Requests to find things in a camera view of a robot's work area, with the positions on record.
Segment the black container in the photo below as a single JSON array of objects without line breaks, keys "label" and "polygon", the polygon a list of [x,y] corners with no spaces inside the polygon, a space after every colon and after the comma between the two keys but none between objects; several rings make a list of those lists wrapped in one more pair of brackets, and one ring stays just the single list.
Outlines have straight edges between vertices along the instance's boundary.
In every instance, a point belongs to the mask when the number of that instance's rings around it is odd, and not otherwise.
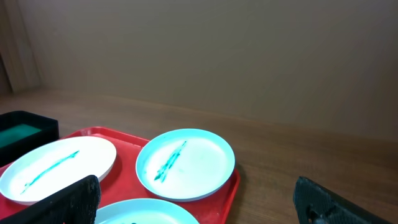
[{"label": "black container", "polygon": [[13,111],[0,115],[0,134],[12,128],[25,126],[35,132],[12,141],[4,140],[0,146],[0,167],[17,160],[27,152],[59,139],[58,121],[26,111]]}]

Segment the teal paint smear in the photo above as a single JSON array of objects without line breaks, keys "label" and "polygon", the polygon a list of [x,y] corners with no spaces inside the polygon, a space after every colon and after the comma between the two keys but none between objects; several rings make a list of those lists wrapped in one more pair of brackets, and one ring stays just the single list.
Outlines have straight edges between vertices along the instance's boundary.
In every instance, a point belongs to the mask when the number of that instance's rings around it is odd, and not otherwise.
[{"label": "teal paint smear", "polygon": [[65,162],[67,159],[71,159],[71,158],[75,158],[76,155],[80,152],[80,150],[77,150],[76,152],[70,154],[69,156],[58,160],[54,165],[52,165],[51,167],[49,167],[48,169],[46,169],[45,171],[43,171],[41,174],[39,174],[35,179],[33,179],[32,182],[30,183],[26,183],[25,184],[25,189],[24,191],[21,192],[21,194],[23,194],[30,186],[32,186],[36,181],[38,181],[40,178],[43,177],[44,174],[48,173],[50,170],[56,168],[57,166],[59,166],[61,163]]},{"label": "teal paint smear", "polygon": [[0,147],[12,144],[39,131],[41,131],[39,128],[27,124],[18,124],[17,126],[0,131]]},{"label": "teal paint smear", "polygon": [[162,165],[162,167],[160,167],[160,169],[157,171],[157,175],[154,180],[161,179],[160,181],[163,183],[163,181],[166,179],[168,171],[174,165],[177,158],[180,156],[181,150],[186,146],[186,143],[187,141],[184,141],[184,143],[180,147],[174,150],[172,155],[167,160],[166,164]]}]

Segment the tray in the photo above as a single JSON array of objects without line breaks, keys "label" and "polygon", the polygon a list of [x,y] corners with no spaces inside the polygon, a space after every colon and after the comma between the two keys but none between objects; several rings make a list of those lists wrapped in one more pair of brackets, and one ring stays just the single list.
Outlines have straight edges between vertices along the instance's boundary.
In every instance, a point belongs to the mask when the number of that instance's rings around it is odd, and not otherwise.
[{"label": "tray", "polygon": [[0,167],[58,140],[58,121],[26,111],[0,115]]},{"label": "tray", "polygon": [[[85,128],[65,137],[97,136],[111,141],[117,150],[114,166],[101,182],[101,203],[99,208],[114,202],[132,198],[158,198],[139,182],[136,172],[136,158],[149,141],[108,128]],[[9,165],[0,168],[0,175]],[[216,193],[195,202],[175,202],[185,208],[201,224],[225,223],[232,201],[238,189],[240,175],[235,169],[228,181]],[[0,219],[12,215],[26,206],[16,204],[0,195]]]}]

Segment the plate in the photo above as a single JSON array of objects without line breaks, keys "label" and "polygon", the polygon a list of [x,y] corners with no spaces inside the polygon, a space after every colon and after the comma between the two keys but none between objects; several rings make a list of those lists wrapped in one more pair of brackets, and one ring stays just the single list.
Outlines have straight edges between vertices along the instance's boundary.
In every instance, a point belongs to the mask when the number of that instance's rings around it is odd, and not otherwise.
[{"label": "plate", "polygon": [[161,134],[142,148],[136,161],[141,184],[153,194],[176,202],[199,200],[216,192],[234,167],[231,146],[200,129]]},{"label": "plate", "polygon": [[103,138],[75,137],[51,142],[23,155],[0,177],[0,193],[32,205],[88,176],[101,181],[112,169],[115,146]]},{"label": "plate", "polygon": [[95,224],[199,224],[185,209],[171,202],[139,198],[97,210]]}]

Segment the wooden table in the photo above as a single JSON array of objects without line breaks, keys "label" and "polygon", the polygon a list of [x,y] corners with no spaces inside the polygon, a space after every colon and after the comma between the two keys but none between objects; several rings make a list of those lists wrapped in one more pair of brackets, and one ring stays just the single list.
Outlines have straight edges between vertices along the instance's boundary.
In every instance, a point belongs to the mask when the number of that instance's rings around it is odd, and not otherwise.
[{"label": "wooden table", "polygon": [[147,139],[178,128],[219,134],[234,149],[242,176],[228,223],[298,223],[292,197],[300,175],[398,223],[398,142],[49,90],[0,98],[0,113],[14,110],[57,119],[62,136],[89,126],[106,126]]}]

